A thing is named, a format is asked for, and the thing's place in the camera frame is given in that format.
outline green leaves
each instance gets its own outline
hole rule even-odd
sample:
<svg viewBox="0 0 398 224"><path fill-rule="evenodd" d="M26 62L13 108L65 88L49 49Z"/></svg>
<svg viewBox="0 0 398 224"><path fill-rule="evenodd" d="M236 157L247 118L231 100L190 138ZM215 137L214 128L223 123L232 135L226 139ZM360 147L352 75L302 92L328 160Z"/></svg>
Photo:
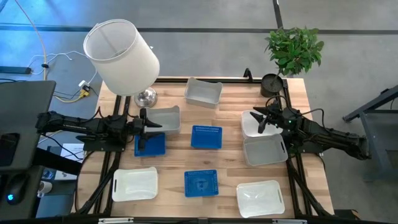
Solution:
<svg viewBox="0 0 398 224"><path fill-rule="evenodd" d="M265 38L268 41L266 50L269 50L270 61L275 60L279 74L299 74L308 72L312 63L321 65L321 54L325 43L317 42L318 29L299 29L290 30L279 29L270 32Z"/></svg>

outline white lampshade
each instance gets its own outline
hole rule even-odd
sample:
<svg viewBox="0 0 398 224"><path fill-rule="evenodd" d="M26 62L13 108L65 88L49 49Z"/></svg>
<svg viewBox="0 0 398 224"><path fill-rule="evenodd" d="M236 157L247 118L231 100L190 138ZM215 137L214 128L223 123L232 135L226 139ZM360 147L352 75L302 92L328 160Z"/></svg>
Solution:
<svg viewBox="0 0 398 224"><path fill-rule="evenodd" d="M141 93L159 75L157 57L129 21L97 24L87 34L83 48L106 86L117 95Z"/></svg>

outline potted plant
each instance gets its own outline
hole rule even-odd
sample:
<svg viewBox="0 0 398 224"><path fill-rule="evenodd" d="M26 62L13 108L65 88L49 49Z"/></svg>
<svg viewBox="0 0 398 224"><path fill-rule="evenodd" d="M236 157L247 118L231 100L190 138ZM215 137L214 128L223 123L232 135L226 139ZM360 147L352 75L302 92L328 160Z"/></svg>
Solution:
<svg viewBox="0 0 398 224"><path fill-rule="evenodd" d="M279 74L298 75L302 71L307 73L314 62L321 65L320 51L325 43L317 42L317 33L318 29L307 28L271 31L266 38L266 50L270 50L270 60L275 60L279 70L278 74L267 74L262 78L263 96L270 97L282 89L283 83Z"/></svg>

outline computer mouse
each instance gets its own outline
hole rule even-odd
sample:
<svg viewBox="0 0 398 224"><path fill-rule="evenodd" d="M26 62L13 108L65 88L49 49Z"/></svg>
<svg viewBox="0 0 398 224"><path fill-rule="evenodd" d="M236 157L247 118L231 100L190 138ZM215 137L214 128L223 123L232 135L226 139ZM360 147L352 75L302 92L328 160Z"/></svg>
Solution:
<svg viewBox="0 0 398 224"><path fill-rule="evenodd" d="M10 205L17 205L25 195L25 189L29 176L27 174L17 174L10 179L6 187L6 200Z"/></svg>

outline desk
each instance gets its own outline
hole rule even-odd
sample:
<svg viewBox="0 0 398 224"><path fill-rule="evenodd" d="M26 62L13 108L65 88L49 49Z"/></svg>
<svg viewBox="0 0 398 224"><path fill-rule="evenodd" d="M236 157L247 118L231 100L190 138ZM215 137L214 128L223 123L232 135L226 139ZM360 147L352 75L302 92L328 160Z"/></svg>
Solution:
<svg viewBox="0 0 398 224"><path fill-rule="evenodd" d="M292 106L309 111L304 80L288 79ZM267 98L260 95L260 86L255 84L223 84L220 104L216 109L186 104L185 83L155 83L158 102L154 108L178 105L181 110L181 132L167 137L167 151L160 157L134 157L134 144L127 145L122 154L120 169L156 167L159 173L159 194L152 200L114 202L112 216L125 217L213 217L241 218L236 200L236 186L241 183L276 180L280 184L285 212L264 218L293 218L286 164L248 167L243 156L241 113L253 106L264 106ZM116 95L103 83L97 106L103 115L112 114ZM129 113L138 114L139 108L132 102ZM223 127L223 148L220 150L193 149L190 146L192 126L213 125ZM79 206L92 194L100 179L104 153L91 155L82 168L79 178ZM330 213L333 213L328 184L321 160L312 154L303 154L303 165L308 188ZM216 169L219 192L216 197L186 198L184 196L184 172L196 169ZM108 191L103 196L105 205ZM300 208L303 198L298 190Z"/></svg>

